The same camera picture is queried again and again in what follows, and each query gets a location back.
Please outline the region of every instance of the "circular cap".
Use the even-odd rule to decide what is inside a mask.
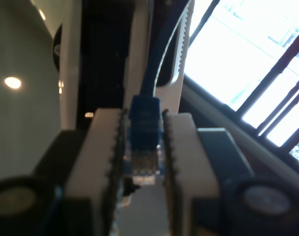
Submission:
[[[36,193],[28,187],[12,187],[0,192],[0,216],[12,216],[28,210],[36,202]]]
[[[243,193],[243,200],[251,210],[269,216],[284,214],[292,207],[287,195],[264,185],[248,187]]]

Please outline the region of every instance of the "window bar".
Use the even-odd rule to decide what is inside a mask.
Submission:
[[[237,115],[242,117],[251,106],[259,99],[259,97],[265,92],[265,90],[273,83],[276,77],[283,72],[291,60],[299,52],[299,35],[281,56],[277,63],[272,67],[270,72],[263,78],[261,83],[254,89],[242,106],[237,110]]]
[[[264,131],[262,138],[265,138],[271,130],[277,126],[277,124],[291,111],[291,109],[299,103],[299,94],[293,99],[293,101],[284,109],[284,111],[275,119],[275,121]]]
[[[278,104],[278,106],[271,112],[271,114],[258,126],[257,133],[260,133],[266,125],[279,113],[280,110],[288,103],[289,100],[296,94],[299,90],[299,81],[297,84],[288,92],[284,99]]]
[[[201,21],[199,22],[198,26],[196,27],[195,31],[193,32],[193,34],[190,37],[189,47],[191,46],[191,44],[193,43],[195,38],[198,36],[201,29],[203,28],[205,23],[208,21],[208,19],[210,18],[211,14],[213,13],[214,9],[216,8],[216,6],[218,5],[219,2],[220,2],[220,0],[213,0],[211,2],[211,4],[209,5],[208,9],[206,10],[204,15],[202,16]]]
[[[299,129],[282,145],[282,151],[289,153],[299,143]]]

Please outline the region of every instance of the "ceiling light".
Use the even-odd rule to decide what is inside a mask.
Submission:
[[[21,86],[21,81],[14,77],[8,77],[4,80],[4,82],[12,89],[18,89]]]
[[[43,14],[43,12],[40,9],[39,9],[39,13],[40,13],[41,17],[43,18],[43,20],[45,20],[46,19],[45,14]]]
[[[93,112],[86,112],[85,117],[86,118],[92,118],[92,117],[94,117],[94,113]]]

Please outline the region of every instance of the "black frame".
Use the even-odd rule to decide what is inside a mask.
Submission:
[[[211,16],[213,10],[219,3],[218,0],[213,0],[209,8],[207,9],[204,16],[201,18],[200,24],[193,33],[193,37],[190,38],[190,45],[195,40],[196,36],[201,31],[204,24],[207,22],[209,17]],[[289,154],[289,152],[299,143],[299,129],[281,146],[278,147],[269,139],[267,139],[267,134],[291,111],[291,109],[299,102],[299,94],[296,98],[284,109],[284,111],[273,121],[273,123],[264,131],[264,133],[259,136],[259,133],[270,123],[270,121],[277,115],[284,106],[288,103],[288,101],[296,94],[299,90],[299,81],[297,84],[288,92],[288,94],[284,97],[281,103],[271,112],[271,114],[258,126],[258,128],[254,128],[250,124],[246,123],[242,120],[242,117],[245,115],[247,111],[252,107],[252,105],[261,97],[261,95],[266,91],[266,89],[274,82],[279,74],[281,74],[284,69],[288,66],[291,60],[299,53],[299,35],[291,44],[291,46],[285,51],[282,57],[277,61],[277,63],[273,66],[270,72],[263,78],[260,84],[254,89],[251,95],[246,99],[246,101],[241,105],[241,107],[235,112],[226,104],[223,104],[218,99],[216,99],[213,95],[208,93],[205,89],[203,89],[200,85],[198,85],[195,81],[190,79],[187,75],[184,77],[184,83],[194,90],[198,95],[204,98],[207,102],[212,104],[215,108],[217,108],[222,114],[224,114],[227,118],[233,121],[237,126],[242,128],[245,132],[247,132],[251,137],[257,140],[260,144],[270,150],[273,154],[278,156],[281,160],[283,160],[286,164],[291,166],[296,172],[299,173],[299,162],[293,156]]]

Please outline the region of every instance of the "wall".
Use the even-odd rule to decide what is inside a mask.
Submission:
[[[60,128],[52,38],[36,8],[24,2],[28,16],[0,0],[0,178],[30,173]],[[21,88],[7,87],[9,76]]]

